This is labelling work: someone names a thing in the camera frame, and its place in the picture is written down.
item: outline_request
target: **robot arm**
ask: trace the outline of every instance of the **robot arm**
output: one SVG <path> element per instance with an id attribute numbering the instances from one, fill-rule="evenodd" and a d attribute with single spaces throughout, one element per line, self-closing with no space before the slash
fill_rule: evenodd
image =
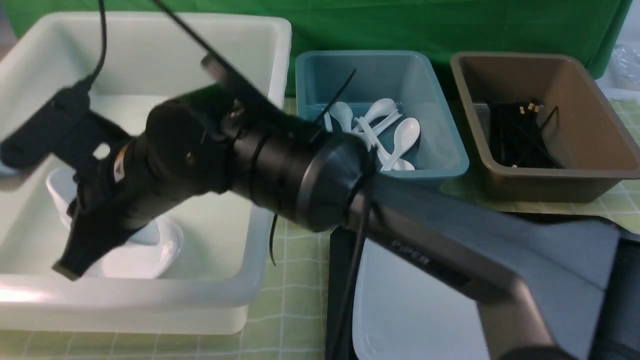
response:
<path id="1" fill-rule="evenodd" d="M 160 104 L 135 138 L 92 113 L 72 87 L 2 143 L 5 174 L 49 154 L 77 170 L 56 271 L 77 279 L 155 217 L 192 196 L 231 190 L 312 231 L 355 231 L 367 220 L 370 239 L 478 303 L 493 359 L 589 357 L 617 229 L 532 224 L 372 174 L 361 140 L 282 113 L 201 45 L 209 53 L 202 66 L 218 84 Z M 112 151 L 97 160 L 91 153 L 101 143 Z"/>

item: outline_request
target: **table surface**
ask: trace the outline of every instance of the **table surface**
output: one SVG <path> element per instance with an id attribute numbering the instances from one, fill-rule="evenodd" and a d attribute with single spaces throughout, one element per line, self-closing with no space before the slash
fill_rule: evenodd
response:
<path id="1" fill-rule="evenodd" d="M 640 105 L 613 102 L 640 142 Z M 295 112 L 295 101 L 285 109 Z M 590 204 L 495 202 L 475 186 L 473 175 L 446 183 L 442 191 L 504 211 L 582 213 L 610 218 L 640 233 L 640 181 L 624 181 Z M 232 336 L 0 331 L 0 359 L 73 360 L 315 360 L 323 358 L 329 233 L 313 234 L 278 222 L 277 266 L 266 267 L 264 288 L 250 306 L 245 328 Z"/>

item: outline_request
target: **orange label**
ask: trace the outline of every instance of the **orange label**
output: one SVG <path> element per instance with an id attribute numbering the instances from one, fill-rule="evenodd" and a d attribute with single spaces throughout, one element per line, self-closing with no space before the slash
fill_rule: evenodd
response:
<path id="1" fill-rule="evenodd" d="M 113 180 L 117 183 L 124 179 L 124 155 L 127 153 L 127 148 L 129 144 L 125 145 L 120 149 L 116 160 L 113 163 Z"/>

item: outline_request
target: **black cylindrical joint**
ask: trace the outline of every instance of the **black cylindrical joint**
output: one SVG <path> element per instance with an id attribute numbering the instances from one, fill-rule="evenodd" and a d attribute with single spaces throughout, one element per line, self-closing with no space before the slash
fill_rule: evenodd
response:
<path id="1" fill-rule="evenodd" d="M 313 231 L 342 223 L 367 161 L 360 139 L 238 106 L 221 129 L 234 139 L 234 192 Z"/>
<path id="2" fill-rule="evenodd" d="M 208 136 L 194 116 L 181 103 L 160 105 L 145 133 L 126 148 L 116 186 L 129 203 L 129 223 L 146 224 L 192 196 L 228 189 L 228 144 Z"/>

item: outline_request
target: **white dish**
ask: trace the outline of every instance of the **white dish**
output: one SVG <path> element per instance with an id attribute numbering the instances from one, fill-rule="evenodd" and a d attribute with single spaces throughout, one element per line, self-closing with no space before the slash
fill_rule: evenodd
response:
<path id="1" fill-rule="evenodd" d="M 69 229 L 67 208 L 76 197 L 72 168 L 59 168 L 47 176 L 47 189 L 62 224 Z M 184 235 L 167 216 L 160 216 L 138 231 L 124 246 L 113 249 L 87 270 L 85 276 L 113 279 L 155 279 L 166 271 L 180 253 Z"/>
<path id="2" fill-rule="evenodd" d="M 277 107 L 284 104 L 291 25 L 215 13 L 182 18 Z M 108 53 L 91 107 L 140 134 L 160 102 L 212 83 L 205 51 L 162 13 L 109 12 Z M 0 138 L 52 94 L 89 74 L 100 54 L 97 12 L 40 19 L 0 62 Z M 184 246 L 161 279 L 83 277 L 51 270 L 68 229 L 45 186 L 64 164 L 45 160 L 13 191 L 0 191 L 0 329 L 234 334 L 262 288 L 271 213 L 226 193 L 194 197 L 166 215 Z"/>
<path id="3" fill-rule="evenodd" d="M 360 360 L 489 360 L 475 302 L 367 240 L 353 304 Z"/>

